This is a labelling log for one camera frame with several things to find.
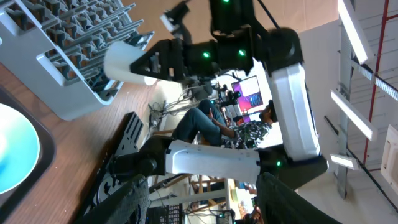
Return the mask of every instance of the patterned shirt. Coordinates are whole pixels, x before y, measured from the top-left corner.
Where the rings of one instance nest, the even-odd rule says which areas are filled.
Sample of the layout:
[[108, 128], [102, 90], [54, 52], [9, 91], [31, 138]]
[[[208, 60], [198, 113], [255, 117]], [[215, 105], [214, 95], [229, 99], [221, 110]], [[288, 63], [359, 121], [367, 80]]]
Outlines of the patterned shirt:
[[230, 147], [233, 144], [238, 149], [255, 148], [260, 141], [264, 140], [264, 136], [268, 134], [271, 128], [271, 125], [262, 121], [250, 121], [239, 126], [232, 126], [231, 129], [235, 132], [235, 138], [227, 146]]

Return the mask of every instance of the wooden tabletop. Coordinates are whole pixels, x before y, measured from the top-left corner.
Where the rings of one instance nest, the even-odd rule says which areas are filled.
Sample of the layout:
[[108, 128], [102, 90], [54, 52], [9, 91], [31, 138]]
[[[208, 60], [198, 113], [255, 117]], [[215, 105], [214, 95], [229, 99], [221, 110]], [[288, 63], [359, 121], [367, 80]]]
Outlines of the wooden tabletop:
[[6, 222], [12, 224], [69, 223], [123, 116], [135, 111], [142, 119], [149, 93], [156, 89], [156, 85], [125, 83], [111, 105], [74, 121], [63, 121], [2, 64], [0, 85], [49, 129], [57, 144], [53, 164]]

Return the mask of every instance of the person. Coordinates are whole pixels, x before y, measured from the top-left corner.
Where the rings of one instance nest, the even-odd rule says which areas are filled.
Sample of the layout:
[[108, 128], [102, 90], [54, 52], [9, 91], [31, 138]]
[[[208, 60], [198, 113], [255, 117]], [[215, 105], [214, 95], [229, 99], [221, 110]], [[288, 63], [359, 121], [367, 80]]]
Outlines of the person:
[[[238, 149], [252, 148], [254, 142], [262, 141], [264, 136], [272, 128], [272, 124], [278, 122], [274, 102], [269, 101], [259, 118], [261, 121], [250, 121], [239, 126], [228, 128], [221, 113], [210, 100], [202, 100], [197, 108], [187, 111], [175, 128], [172, 137], [192, 143], [199, 131], [212, 146], [234, 144]], [[228, 137], [223, 142], [221, 135]]]

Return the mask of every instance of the blue bowl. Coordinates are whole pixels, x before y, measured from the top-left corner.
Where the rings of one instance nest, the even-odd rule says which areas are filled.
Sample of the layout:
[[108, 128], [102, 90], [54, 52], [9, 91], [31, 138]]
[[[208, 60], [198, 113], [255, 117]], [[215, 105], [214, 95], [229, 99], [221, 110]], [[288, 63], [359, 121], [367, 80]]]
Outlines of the blue bowl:
[[39, 159], [36, 130], [20, 112], [0, 104], [0, 194], [18, 186]]

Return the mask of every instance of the ceiling light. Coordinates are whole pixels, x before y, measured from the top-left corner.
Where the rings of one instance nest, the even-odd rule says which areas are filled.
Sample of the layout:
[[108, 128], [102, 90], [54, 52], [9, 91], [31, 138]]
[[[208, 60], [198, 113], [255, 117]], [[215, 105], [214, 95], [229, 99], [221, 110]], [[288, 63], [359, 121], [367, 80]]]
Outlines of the ceiling light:
[[331, 90], [331, 98], [370, 141], [377, 139], [377, 128], [343, 97], [341, 93], [336, 90]]
[[335, 164], [339, 164], [353, 170], [359, 170], [358, 161], [355, 158], [337, 154], [330, 154], [330, 158]]
[[369, 62], [374, 55], [363, 33], [361, 24], [355, 16], [351, 2], [349, 0], [338, 0], [338, 13], [343, 21], [349, 41], [354, 48], [359, 63]]

